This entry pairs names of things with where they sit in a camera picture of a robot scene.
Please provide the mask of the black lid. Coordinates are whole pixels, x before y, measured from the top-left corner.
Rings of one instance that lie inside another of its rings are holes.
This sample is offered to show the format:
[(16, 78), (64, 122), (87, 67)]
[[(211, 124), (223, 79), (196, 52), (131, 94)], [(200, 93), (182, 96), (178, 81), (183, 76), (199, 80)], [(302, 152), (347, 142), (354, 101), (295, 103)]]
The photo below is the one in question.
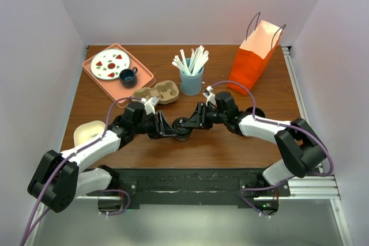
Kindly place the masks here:
[(172, 123), (172, 128), (176, 131), (177, 139), (187, 139), (190, 136), (192, 129), (184, 127), (184, 124), (188, 120), (186, 117), (179, 117)]

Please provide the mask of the orange paper bag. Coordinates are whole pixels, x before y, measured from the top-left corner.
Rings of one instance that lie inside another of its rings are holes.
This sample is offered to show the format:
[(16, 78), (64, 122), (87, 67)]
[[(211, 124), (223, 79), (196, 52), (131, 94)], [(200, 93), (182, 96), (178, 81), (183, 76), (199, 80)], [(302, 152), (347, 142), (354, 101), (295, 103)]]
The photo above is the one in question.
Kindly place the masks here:
[(250, 21), (229, 75), (228, 87), (245, 96), (266, 69), (285, 29), (260, 20), (260, 15)]

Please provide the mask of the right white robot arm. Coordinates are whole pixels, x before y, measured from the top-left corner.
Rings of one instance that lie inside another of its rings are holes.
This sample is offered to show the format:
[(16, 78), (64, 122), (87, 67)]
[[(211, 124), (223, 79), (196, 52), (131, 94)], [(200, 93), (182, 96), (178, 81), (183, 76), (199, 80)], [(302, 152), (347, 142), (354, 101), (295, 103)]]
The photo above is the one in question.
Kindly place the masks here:
[(185, 129), (209, 130), (223, 124), (227, 130), (243, 137), (254, 137), (275, 144), (281, 160), (268, 166), (257, 181), (257, 190), (269, 196), (277, 185), (292, 177), (304, 178), (319, 163), (327, 159), (327, 150), (310, 125), (301, 118), (293, 122), (265, 119), (241, 111), (229, 92), (204, 92), (205, 103), (198, 103), (191, 118), (183, 123)]

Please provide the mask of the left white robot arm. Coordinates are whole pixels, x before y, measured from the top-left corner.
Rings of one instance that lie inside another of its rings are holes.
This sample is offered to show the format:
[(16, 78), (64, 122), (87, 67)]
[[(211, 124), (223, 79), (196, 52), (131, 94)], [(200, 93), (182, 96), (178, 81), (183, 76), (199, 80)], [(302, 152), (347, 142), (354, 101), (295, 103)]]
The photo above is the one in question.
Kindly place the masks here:
[(131, 102), (95, 140), (61, 153), (46, 152), (31, 178), (28, 193), (56, 213), (66, 209), (76, 197), (90, 192), (116, 194), (119, 190), (116, 173), (104, 168), (86, 169), (125, 147), (137, 134), (146, 134), (150, 139), (177, 135), (162, 112), (147, 112), (143, 103)]

